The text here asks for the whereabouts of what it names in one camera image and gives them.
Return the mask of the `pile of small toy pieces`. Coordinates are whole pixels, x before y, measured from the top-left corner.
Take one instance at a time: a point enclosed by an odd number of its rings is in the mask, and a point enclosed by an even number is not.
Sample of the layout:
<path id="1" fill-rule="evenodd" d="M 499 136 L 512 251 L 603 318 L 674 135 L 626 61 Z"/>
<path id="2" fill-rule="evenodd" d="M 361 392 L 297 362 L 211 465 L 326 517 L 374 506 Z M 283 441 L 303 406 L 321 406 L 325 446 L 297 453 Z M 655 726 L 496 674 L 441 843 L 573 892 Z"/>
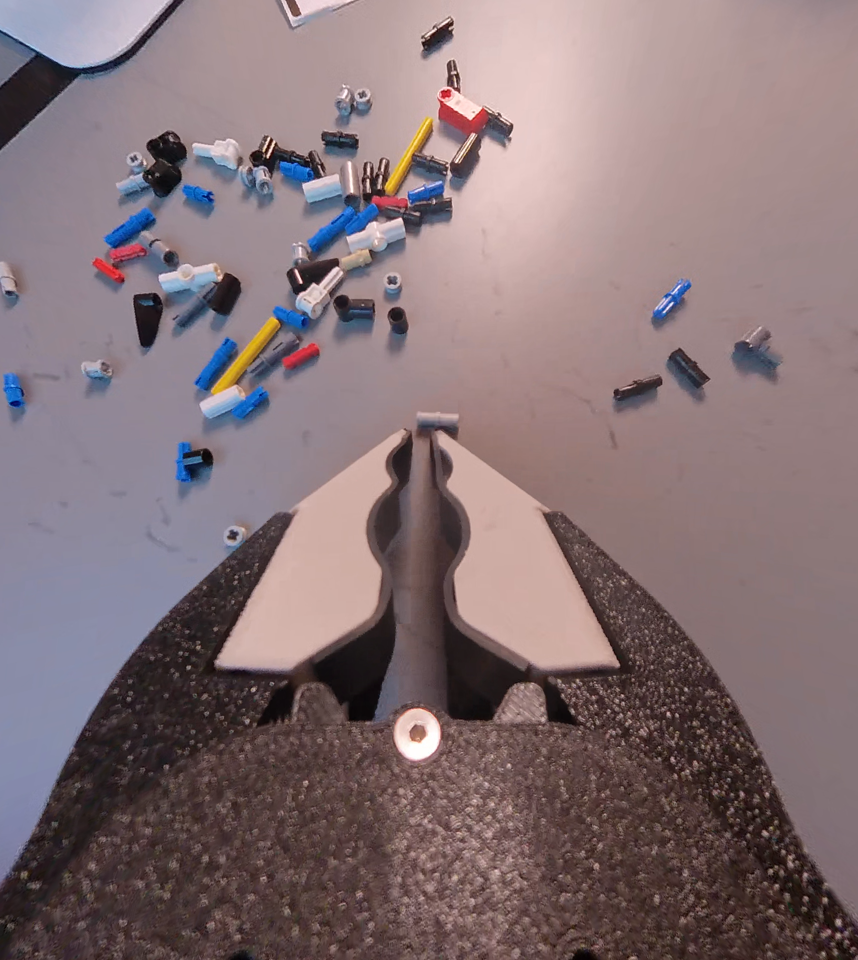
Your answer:
<path id="1" fill-rule="evenodd" d="M 0 414 L 0 534 L 43 520 L 52 500 L 78 508 L 78 528 L 100 545 L 112 517 L 96 495 L 122 493 L 129 520 L 138 498 L 162 489 L 162 457 L 175 480 L 205 485 L 213 454 L 206 438 L 230 423 L 261 422 L 266 380 L 313 366 L 318 317 L 335 303 L 337 324 L 371 325 L 371 298 L 339 294 L 347 275 L 367 271 L 386 248 L 405 245 L 410 222 L 447 210 L 440 177 L 408 196 L 385 186 L 388 161 L 363 165 L 333 157 L 327 171 L 264 138 L 252 160 L 232 139 L 196 143 L 196 160 L 160 159 L 146 173 L 179 200 L 149 198 L 149 183 L 120 184 L 125 223 L 100 241 L 93 230 L 108 202 L 91 185 L 44 186 L 19 178 L 3 198 L 0 245 L 18 254 L 17 277 L 0 263 L 7 300 L 28 280 L 27 314 L 0 341 L 9 412 Z"/>

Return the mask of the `blue toy pin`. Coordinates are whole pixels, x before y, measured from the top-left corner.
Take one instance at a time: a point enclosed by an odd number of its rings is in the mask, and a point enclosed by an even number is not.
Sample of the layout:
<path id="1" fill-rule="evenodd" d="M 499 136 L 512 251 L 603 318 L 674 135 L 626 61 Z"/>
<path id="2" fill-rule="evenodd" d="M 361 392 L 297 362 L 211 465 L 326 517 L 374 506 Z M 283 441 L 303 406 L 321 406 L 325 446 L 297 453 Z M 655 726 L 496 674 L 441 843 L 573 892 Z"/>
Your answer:
<path id="1" fill-rule="evenodd" d="M 681 278 L 675 282 L 674 286 L 663 294 L 657 305 L 652 309 L 651 320 L 654 323 L 662 323 L 681 305 L 691 287 L 692 282 L 688 278 Z"/>

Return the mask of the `dark grey toy connector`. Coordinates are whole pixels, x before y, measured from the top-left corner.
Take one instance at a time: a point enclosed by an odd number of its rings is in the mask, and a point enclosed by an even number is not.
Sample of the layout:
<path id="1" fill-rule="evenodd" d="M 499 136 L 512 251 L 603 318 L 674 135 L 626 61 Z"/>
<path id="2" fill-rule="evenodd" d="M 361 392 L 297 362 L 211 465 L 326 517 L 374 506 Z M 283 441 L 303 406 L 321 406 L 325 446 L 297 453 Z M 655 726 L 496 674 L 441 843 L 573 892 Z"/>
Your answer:
<path id="1" fill-rule="evenodd" d="M 775 371 L 782 364 L 781 356 L 771 346 L 771 330 L 762 325 L 748 330 L 735 342 L 733 357 L 768 371 Z"/>

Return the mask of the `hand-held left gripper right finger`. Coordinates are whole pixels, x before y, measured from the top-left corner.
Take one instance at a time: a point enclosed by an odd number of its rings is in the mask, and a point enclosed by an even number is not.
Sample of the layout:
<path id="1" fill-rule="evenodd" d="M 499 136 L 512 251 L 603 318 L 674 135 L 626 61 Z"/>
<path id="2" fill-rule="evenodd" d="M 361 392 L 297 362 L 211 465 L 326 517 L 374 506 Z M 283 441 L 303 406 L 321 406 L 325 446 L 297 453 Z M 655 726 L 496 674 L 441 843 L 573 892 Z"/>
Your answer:
<path id="1" fill-rule="evenodd" d="M 517 683 L 617 674 L 609 639 L 550 523 L 549 509 L 449 434 L 432 438 L 443 537 L 447 699 L 492 719 Z"/>

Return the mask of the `red toy connector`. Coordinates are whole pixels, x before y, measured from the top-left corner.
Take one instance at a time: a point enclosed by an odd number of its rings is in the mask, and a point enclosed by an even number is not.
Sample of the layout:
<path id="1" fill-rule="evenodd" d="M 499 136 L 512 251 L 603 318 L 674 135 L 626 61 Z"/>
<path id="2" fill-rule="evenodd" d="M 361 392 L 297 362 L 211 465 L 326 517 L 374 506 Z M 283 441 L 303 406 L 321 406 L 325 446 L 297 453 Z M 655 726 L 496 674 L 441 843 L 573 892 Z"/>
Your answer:
<path id="1" fill-rule="evenodd" d="M 471 101 L 458 90 L 445 86 L 437 93 L 438 119 L 458 131 L 463 138 L 481 133 L 488 123 L 485 107 Z"/>

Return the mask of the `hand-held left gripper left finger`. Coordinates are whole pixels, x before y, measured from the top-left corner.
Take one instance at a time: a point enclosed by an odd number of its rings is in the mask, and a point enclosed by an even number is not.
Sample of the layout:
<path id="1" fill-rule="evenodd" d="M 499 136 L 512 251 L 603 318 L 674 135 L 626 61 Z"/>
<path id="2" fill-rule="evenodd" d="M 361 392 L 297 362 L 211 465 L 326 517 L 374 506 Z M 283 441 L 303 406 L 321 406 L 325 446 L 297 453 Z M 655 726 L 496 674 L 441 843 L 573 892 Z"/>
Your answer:
<path id="1" fill-rule="evenodd" d="M 412 437 L 391 434 L 308 495 L 215 658 L 220 673 L 317 681 L 348 718 L 375 717 L 395 643 L 388 546 Z"/>

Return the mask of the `white book stand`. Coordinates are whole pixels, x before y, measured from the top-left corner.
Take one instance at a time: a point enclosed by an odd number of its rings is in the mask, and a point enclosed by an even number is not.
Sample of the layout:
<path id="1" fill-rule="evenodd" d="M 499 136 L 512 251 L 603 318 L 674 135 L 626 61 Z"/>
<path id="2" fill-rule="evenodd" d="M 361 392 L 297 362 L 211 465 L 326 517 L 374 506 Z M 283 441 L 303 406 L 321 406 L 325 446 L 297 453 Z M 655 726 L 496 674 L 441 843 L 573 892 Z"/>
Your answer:
<path id="1" fill-rule="evenodd" d="M 98 71 L 132 57 L 178 1 L 0 1 L 0 33 L 59 66 Z"/>

